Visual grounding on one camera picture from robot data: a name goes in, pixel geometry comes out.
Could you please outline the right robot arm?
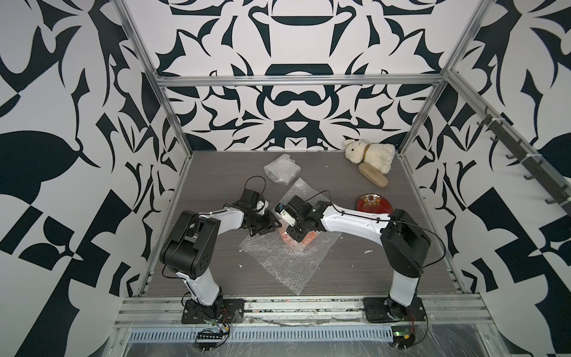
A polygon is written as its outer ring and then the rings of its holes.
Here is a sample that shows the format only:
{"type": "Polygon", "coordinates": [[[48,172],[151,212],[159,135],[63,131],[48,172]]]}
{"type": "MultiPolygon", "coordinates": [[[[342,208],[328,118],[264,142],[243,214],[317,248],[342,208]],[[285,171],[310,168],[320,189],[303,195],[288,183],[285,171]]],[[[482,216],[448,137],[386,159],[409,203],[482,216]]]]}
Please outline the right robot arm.
{"type": "Polygon", "coordinates": [[[297,242],[319,231],[350,234],[382,246],[393,269],[388,310],[404,313],[413,304],[431,238],[407,212],[365,213],[325,201],[311,204],[299,196],[279,204],[275,211],[287,223],[287,234],[297,242]]]}

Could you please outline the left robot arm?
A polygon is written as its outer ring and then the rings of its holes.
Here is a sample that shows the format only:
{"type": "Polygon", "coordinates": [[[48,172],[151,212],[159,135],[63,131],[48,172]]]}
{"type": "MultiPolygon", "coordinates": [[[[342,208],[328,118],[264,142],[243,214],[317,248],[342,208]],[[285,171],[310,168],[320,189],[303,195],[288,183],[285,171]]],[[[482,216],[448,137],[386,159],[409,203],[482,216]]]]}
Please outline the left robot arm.
{"type": "Polygon", "coordinates": [[[217,319],[223,309],[223,293],[210,271],[217,237],[239,228],[255,236],[281,227],[264,196],[245,189],[236,202],[219,211],[183,211],[162,247],[160,262],[174,273],[173,279],[187,287],[196,309],[209,319],[217,319]]]}

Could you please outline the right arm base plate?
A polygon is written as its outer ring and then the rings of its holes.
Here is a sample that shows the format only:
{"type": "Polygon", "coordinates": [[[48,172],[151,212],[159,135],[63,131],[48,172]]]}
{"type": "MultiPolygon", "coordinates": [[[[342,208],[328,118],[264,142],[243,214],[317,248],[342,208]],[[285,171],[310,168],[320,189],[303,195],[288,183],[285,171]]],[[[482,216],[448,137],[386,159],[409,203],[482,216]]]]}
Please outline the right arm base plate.
{"type": "Polygon", "coordinates": [[[410,306],[404,306],[389,297],[363,299],[364,314],[368,322],[375,324],[393,322],[425,322],[426,310],[422,299],[414,297],[410,306]]]}

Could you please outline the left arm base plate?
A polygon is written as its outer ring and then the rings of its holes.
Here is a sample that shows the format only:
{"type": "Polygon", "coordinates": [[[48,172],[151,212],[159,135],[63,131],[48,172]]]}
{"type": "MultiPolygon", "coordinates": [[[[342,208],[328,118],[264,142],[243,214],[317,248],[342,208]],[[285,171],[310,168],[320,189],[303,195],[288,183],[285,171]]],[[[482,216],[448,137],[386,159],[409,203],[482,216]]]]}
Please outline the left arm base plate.
{"type": "Polygon", "coordinates": [[[202,324],[207,321],[218,321],[220,324],[232,324],[241,320],[244,315],[245,300],[218,297],[211,306],[201,305],[194,300],[187,300],[181,317],[182,324],[202,324]]]}

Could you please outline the red floral dinner plate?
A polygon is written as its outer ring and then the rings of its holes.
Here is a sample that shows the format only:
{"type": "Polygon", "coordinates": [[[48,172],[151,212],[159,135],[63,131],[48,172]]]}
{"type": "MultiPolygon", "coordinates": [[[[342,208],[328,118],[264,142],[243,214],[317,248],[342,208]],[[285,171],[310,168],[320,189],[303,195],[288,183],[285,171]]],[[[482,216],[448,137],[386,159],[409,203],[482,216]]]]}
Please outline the red floral dinner plate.
{"type": "Polygon", "coordinates": [[[371,214],[392,214],[394,212],[390,202],[377,193],[366,193],[359,196],[355,203],[355,209],[371,214]]]}

